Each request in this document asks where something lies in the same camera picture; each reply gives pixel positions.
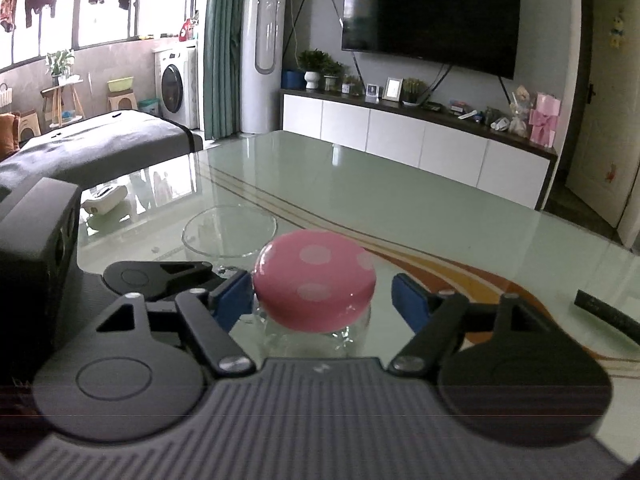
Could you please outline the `pink polka dot cap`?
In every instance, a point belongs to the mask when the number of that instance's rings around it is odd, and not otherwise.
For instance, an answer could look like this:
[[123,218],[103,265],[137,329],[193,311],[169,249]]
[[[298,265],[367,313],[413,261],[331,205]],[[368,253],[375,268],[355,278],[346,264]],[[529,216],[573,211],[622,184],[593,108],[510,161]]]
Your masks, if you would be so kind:
[[254,265],[258,304],[279,325],[302,333],[333,333],[370,307],[373,260],[347,237],[298,230],[267,244]]

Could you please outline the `white handheld device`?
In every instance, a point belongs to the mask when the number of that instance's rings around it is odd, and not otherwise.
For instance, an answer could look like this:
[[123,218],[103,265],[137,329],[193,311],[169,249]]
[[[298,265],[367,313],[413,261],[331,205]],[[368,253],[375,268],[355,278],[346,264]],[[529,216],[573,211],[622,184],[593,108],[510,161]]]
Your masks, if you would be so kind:
[[82,202],[87,214],[107,214],[122,203],[128,195],[125,185],[110,184]]

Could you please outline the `black remote control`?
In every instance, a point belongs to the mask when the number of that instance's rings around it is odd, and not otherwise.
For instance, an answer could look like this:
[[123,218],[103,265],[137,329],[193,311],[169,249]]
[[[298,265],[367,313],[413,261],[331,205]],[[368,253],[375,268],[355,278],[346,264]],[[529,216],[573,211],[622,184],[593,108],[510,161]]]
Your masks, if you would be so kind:
[[640,344],[640,324],[620,310],[578,289],[574,305],[615,328],[635,344]]

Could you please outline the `grey sofa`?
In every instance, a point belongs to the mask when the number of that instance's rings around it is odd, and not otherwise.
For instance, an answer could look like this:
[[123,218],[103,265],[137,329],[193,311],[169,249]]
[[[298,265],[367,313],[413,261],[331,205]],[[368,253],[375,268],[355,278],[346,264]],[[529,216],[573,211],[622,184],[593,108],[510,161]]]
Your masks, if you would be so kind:
[[202,137],[176,122],[136,110],[106,113],[30,139],[1,163],[1,196],[40,177],[92,188],[202,148]]

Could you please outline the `clear drinking glass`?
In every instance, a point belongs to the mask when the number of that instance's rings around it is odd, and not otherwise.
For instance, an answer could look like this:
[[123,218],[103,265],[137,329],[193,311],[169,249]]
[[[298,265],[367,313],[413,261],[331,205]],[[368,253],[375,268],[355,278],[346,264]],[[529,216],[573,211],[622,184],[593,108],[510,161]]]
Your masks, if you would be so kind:
[[262,208],[218,205],[191,218],[181,234],[186,256],[209,262],[214,271],[251,271],[257,256],[278,232],[278,220]]

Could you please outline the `orange cushion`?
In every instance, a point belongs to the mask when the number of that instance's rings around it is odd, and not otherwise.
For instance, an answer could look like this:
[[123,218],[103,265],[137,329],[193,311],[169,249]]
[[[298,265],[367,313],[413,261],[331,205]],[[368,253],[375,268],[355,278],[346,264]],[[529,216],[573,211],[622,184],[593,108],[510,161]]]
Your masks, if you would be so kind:
[[20,118],[12,113],[0,115],[0,160],[3,162],[20,150]]

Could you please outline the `small wooden stool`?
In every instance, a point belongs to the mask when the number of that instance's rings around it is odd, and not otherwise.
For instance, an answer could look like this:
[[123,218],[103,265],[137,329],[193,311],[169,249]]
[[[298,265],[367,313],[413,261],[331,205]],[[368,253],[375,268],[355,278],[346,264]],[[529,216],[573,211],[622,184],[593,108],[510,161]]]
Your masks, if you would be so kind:
[[116,110],[137,110],[138,102],[134,90],[110,92],[107,95],[107,109],[110,112],[116,112]]

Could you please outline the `white tv cabinet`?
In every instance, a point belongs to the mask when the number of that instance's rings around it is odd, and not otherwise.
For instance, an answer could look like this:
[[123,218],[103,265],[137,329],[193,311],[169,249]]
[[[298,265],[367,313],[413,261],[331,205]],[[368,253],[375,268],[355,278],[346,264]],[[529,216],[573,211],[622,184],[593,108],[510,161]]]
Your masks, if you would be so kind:
[[539,210],[558,155],[515,134],[420,108],[281,92],[282,128],[400,162]]

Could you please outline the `white interior door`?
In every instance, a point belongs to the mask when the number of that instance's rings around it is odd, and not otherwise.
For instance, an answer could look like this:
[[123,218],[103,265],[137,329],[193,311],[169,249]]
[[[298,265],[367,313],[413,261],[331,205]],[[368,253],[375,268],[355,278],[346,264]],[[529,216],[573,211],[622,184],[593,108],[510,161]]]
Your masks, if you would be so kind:
[[618,226],[639,167],[639,0],[593,0],[588,100],[566,185]]

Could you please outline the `pink gift box with bow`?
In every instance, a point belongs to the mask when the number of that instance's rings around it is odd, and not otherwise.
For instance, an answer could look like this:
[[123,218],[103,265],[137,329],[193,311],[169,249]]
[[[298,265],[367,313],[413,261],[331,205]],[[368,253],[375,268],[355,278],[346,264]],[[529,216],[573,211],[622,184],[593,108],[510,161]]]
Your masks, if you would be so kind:
[[534,106],[529,111],[529,140],[533,143],[552,148],[561,111],[561,101],[547,93],[538,93]]

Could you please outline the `plush doll bouquet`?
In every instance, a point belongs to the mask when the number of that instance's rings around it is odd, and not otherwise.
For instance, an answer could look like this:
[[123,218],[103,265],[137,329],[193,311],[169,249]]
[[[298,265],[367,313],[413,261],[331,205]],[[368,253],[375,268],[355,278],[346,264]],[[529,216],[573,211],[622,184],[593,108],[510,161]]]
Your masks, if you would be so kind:
[[521,138],[528,137],[528,118],[530,111],[530,103],[532,99],[528,90],[524,86],[518,86],[511,93],[511,121],[509,125],[509,132],[520,136]]

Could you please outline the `white washing machine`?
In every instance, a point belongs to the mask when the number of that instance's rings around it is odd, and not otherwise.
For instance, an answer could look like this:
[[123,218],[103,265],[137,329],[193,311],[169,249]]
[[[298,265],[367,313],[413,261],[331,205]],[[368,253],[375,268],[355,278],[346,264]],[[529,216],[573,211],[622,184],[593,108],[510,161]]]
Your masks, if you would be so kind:
[[154,53],[155,90],[163,118],[198,128],[198,51],[194,44]]

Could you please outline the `small cactus plant pot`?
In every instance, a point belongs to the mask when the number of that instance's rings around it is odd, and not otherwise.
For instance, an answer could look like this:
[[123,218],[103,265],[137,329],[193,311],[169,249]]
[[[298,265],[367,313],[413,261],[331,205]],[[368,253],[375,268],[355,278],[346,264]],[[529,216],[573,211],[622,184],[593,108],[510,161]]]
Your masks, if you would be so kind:
[[415,106],[419,103],[422,94],[427,89],[426,84],[420,79],[406,78],[402,82],[401,102],[405,106]]

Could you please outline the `green curtain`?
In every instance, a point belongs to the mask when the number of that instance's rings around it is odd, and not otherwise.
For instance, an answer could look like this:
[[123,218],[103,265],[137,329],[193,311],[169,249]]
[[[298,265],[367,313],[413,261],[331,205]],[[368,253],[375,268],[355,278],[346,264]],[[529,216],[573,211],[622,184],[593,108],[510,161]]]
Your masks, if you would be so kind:
[[240,131],[243,4],[244,0],[207,0],[202,93],[207,140]]

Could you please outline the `potted plant white pot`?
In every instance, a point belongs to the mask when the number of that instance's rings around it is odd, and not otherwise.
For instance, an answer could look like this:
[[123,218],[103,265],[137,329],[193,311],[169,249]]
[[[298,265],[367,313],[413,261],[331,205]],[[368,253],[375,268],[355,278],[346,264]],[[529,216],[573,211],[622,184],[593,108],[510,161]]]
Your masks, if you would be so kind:
[[319,88],[322,70],[329,61],[329,55],[319,49],[310,49],[297,55],[298,67],[304,72],[306,90]]

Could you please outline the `white tower air conditioner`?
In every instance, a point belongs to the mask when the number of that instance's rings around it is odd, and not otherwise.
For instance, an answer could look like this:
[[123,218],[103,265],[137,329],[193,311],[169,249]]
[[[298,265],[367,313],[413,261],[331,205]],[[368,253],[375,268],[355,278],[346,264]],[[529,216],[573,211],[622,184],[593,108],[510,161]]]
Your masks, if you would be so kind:
[[240,130],[263,134],[280,124],[285,0],[244,0]]

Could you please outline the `white photo frame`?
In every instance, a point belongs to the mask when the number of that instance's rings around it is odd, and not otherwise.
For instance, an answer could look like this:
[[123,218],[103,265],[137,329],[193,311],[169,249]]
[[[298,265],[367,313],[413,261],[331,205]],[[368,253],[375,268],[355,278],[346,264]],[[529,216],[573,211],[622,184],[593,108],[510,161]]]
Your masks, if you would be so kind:
[[382,99],[390,102],[399,102],[404,81],[401,78],[390,77],[386,80]]

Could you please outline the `black wall television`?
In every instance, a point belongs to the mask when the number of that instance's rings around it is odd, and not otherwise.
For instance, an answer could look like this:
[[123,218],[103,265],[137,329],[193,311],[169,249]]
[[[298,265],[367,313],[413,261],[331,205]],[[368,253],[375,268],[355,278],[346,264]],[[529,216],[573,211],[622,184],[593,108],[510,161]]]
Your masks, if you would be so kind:
[[521,0],[344,0],[342,49],[511,79]]

